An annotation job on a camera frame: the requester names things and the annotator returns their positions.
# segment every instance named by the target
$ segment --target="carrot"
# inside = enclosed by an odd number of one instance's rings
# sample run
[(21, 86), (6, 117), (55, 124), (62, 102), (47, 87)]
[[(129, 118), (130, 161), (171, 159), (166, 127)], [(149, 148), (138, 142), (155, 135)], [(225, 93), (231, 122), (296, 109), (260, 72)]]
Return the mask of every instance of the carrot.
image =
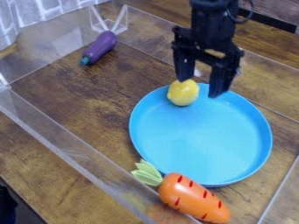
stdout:
[(161, 172), (143, 159), (135, 164), (135, 177), (150, 186), (159, 186), (163, 203), (202, 221), (227, 223), (230, 210), (217, 195), (189, 177), (173, 172), (162, 177)]

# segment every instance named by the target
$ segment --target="wooden table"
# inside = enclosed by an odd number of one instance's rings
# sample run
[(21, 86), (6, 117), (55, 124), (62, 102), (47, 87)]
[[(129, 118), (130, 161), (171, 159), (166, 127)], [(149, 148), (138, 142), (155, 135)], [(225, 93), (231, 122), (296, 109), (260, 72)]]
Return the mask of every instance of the wooden table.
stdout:
[[(129, 1), (179, 25), (190, 24), (189, 1)], [(298, 36), (257, 22), (238, 28), (241, 47), (299, 68)], [(127, 171), (139, 155), (127, 132), (129, 117), (143, 96), (174, 81), (174, 67), (127, 45), (93, 67), (78, 66), (83, 49), (19, 80), (13, 88)], [(272, 65), (252, 58), (233, 90), (256, 102), (274, 132), (274, 149), (262, 170), (213, 191), (230, 206), (231, 223), (258, 223), (299, 150), (298, 71), (272, 74)], [(0, 174), (50, 223), (143, 223), (0, 115)]]

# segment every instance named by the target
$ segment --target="orange carrot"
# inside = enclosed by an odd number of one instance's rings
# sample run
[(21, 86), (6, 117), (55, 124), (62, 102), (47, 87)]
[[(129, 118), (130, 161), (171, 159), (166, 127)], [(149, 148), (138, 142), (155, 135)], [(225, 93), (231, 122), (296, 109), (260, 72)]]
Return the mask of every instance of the orange carrot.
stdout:
[(230, 210), (217, 195), (181, 173), (162, 174), (145, 160), (133, 171), (137, 178), (151, 186), (159, 186), (163, 203), (199, 220), (213, 223), (230, 221)]

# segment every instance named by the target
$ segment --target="toy eggplant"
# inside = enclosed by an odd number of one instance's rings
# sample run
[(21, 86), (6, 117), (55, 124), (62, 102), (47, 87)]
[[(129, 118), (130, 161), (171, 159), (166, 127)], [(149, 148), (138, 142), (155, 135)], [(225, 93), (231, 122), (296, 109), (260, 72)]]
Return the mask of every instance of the toy eggplant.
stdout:
[(83, 53), (81, 64), (83, 66), (95, 64), (105, 54), (114, 49), (117, 43), (117, 34), (113, 31), (103, 31), (99, 34), (97, 41)]
[(161, 172), (143, 159), (137, 163), (134, 176), (150, 186), (159, 186), (163, 203), (194, 218), (213, 223), (230, 221), (230, 210), (217, 195), (181, 173), (162, 177)]

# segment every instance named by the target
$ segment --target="toy lemon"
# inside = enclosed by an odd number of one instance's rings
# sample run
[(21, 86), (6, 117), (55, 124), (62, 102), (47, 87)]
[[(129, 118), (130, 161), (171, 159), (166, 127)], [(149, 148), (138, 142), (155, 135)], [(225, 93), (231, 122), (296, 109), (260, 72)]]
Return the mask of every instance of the toy lemon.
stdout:
[(169, 88), (167, 98), (175, 105), (187, 106), (198, 99), (199, 92), (201, 87), (194, 80), (177, 80)]

